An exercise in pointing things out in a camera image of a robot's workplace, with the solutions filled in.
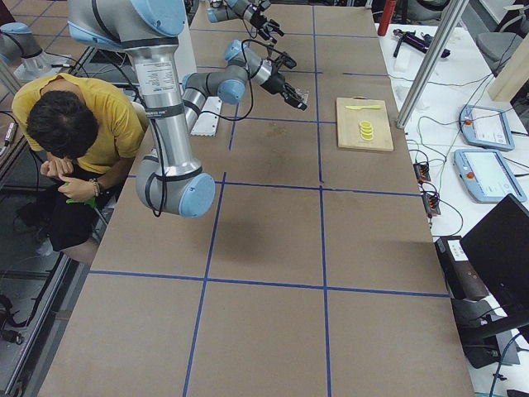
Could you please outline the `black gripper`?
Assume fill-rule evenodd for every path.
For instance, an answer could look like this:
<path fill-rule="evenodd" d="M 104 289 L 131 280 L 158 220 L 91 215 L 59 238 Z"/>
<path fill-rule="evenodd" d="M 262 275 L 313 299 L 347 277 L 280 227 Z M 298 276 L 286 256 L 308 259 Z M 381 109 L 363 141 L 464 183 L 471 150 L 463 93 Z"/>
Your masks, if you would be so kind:
<path fill-rule="evenodd" d="M 262 89 L 268 93 L 275 95 L 283 95 L 284 101 L 291 107 L 305 111 L 307 104 L 300 101 L 303 99 L 303 93 L 293 87 L 291 84 L 287 84 L 285 77 L 278 71 L 274 71 L 263 83 Z"/>
<path fill-rule="evenodd" d="M 254 12 L 250 18 L 250 24 L 256 29 L 258 35 L 272 44 L 277 43 L 277 39 L 273 34 L 284 36 L 284 32 L 281 30 L 280 25 L 273 19 L 268 19 L 260 12 Z"/>

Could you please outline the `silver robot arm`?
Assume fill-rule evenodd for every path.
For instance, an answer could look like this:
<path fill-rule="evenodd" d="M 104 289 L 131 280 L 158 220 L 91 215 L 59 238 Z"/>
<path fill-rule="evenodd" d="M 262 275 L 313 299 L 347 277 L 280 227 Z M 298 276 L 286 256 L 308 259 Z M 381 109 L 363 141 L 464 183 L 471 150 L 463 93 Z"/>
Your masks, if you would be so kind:
<path fill-rule="evenodd" d="M 271 6 L 270 1 L 211 1 L 207 18 L 211 23 L 242 20 L 249 22 L 258 36 L 275 44 L 276 36 L 284 36 L 280 25 L 265 15 Z"/>
<path fill-rule="evenodd" d="M 296 62 L 286 52 L 272 60 L 257 55 L 245 43 L 233 41 L 220 72 L 178 77 L 176 51 L 187 23 L 182 1 L 70 1 L 72 38 L 99 49 L 128 55 L 139 83 L 145 115 L 155 147 L 144 157 L 136 177 L 136 192 L 152 211 L 197 218 L 212 206 L 215 182 L 193 155 L 189 135 L 210 97 L 239 103 L 247 84 L 280 95 L 297 109 L 307 100 L 280 73 Z"/>

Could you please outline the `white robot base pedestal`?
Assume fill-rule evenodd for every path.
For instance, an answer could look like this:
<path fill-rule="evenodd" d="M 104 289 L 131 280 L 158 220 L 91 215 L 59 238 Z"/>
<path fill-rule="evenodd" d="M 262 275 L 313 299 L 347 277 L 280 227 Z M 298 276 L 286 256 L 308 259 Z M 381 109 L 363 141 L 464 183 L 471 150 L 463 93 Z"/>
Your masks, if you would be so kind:
<path fill-rule="evenodd" d="M 178 71 L 179 82 L 187 74 L 197 72 L 197 64 L 193 50 L 188 23 L 185 22 L 182 32 L 178 36 L 179 48 L 176 50 L 174 58 Z M 219 123 L 218 113 L 221 111 L 222 101 L 218 97 L 209 97 L 202 110 L 203 113 L 190 130 L 192 136 L 215 136 Z"/>

